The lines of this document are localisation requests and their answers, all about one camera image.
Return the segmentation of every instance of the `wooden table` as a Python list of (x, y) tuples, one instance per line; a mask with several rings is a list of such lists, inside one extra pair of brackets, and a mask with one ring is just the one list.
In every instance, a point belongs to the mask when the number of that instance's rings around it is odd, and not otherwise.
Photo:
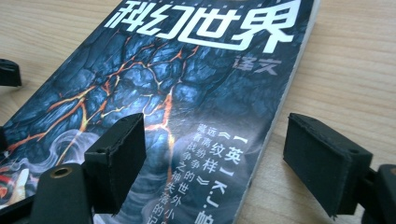
[[(18, 63), (23, 87), (0, 88), (4, 124), (119, 3), (0, 1), (0, 58)], [(282, 160), (288, 114), (320, 119), (396, 163), (396, 1), (322, 0), (317, 22), (238, 223), (360, 223), (329, 218)]]

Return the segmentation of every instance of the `blue textured cover art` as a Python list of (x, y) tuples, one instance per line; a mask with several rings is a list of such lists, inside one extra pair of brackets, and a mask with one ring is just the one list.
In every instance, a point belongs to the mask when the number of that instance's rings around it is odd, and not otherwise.
[(95, 222), (235, 221), (312, 6), (123, 1), (6, 123), (0, 206), (34, 195), (41, 173), (82, 163), (112, 124), (143, 112), (145, 164), (120, 213)]

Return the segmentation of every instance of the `black clip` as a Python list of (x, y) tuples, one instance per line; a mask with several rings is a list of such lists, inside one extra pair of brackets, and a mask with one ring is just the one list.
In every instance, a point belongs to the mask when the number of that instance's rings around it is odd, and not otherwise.
[(6, 139), (6, 135), (4, 133), (4, 129), (0, 126), (0, 152), (6, 151), (8, 148), (8, 143)]
[(330, 217), (353, 215), (361, 223), (396, 223), (396, 165), (370, 168), (373, 154), (326, 124), (290, 114), (284, 160)]
[(22, 85), (20, 67), (6, 59), (0, 59), (0, 86), (19, 87)]
[(146, 159), (143, 114), (117, 121), (84, 157), (44, 172), (35, 196), (0, 210), (1, 223), (92, 224), (92, 209), (117, 214)]

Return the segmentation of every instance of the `book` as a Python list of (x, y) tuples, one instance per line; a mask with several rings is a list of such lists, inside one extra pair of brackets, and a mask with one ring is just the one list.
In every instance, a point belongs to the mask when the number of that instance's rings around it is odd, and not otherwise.
[(318, 1), (122, 1), (5, 124), (0, 204), (143, 113), (147, 159), (96, 223), (237, 220)]

